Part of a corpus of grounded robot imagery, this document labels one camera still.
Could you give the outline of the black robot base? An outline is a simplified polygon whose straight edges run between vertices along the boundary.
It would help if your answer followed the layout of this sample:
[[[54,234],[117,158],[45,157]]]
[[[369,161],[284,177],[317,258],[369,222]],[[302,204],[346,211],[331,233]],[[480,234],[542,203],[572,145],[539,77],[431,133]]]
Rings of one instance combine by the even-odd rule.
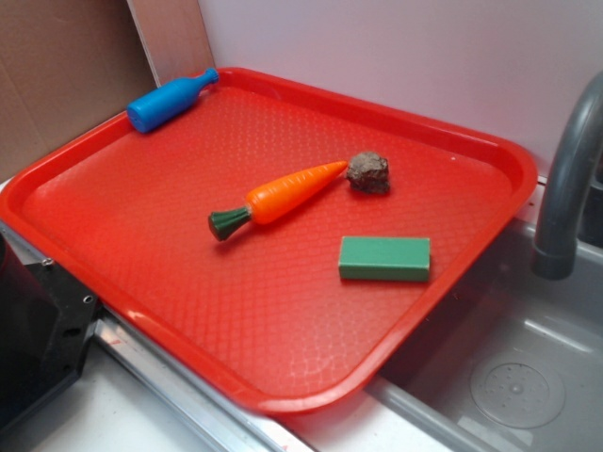
[[[61,265],[26,265],[1,239],[2,433],[81,377],[98,311],[97,295]]]

